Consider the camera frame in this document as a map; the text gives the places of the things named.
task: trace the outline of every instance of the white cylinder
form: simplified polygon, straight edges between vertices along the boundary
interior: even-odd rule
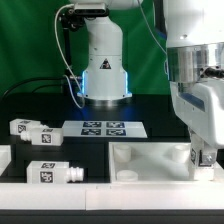
[[[190,155],[190,146],[186,145],[176,145],[172,150],[172,159],[177,163],[186,163]]]
[[[84,169],[79,167],[76,168],[71,167],[68,172],[68,177],[69,180],[71,180],[72,182],[83,181]]]
[[[123,182],[138,181],[138,174],[132,170],[121,170],[117,173],[117,180]]]
[[[131,160],[131,147],[125,144],[114,145],[114,160],[119,163],[127,163]]]

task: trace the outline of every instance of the white plastic container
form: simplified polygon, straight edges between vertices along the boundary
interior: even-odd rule
[[[64,140],[62,128],[34,128],[23,131],[21,139],[31,141],[32,145],[60,146]]]
[[[46,125],[42,125],[40,121],[15,119],[9,122],[10,134],[20,135],[23,131],[30,131],[33,128],[48,128]]]
[[[83,181],[83,168],[69,168],[69,162],[32,161],[27,167],[27,183],[65,184]]]

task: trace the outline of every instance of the small white cylinder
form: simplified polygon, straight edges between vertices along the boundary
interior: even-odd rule
[[[172,159],[177,163],[186,163],[190,155],[190,145],[176,145],[172,150]]]
[[[127,163],[131,160],[131,147],[125,144],[114,146],[114,160],[119,163]]]
[[[138,181],[138,174],[132,170],[121,170],[117,172],[117,180],[123,182]]]

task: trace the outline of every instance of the white platform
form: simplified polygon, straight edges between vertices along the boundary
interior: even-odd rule
[[[179,143],[122,143],[133,148],[126,166],[114,161],[116,144],[121,143],[109,143],[111,183],[0,184],[0,209],[224,209],[224,172],[218,164],[214,181],[189,181],[186,164],[169,154]],[[116,173],[124,168],[137,172],[139,181],[117,181]]]
[[[65,137],[147,138],[142,122],[65,121]]]

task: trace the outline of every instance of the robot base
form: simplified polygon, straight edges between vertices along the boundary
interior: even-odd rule
[[[94,107],[106,107],[106,108],[111,108],[111,107],[116,107],[122,104],[129,104],[132,102],[132,95],[128,97],[124,97],[122,99],[117,99],[117,100],[96,100],[96,99],[89,99],[85,98],[85,104],[86,105],[91,105]]]

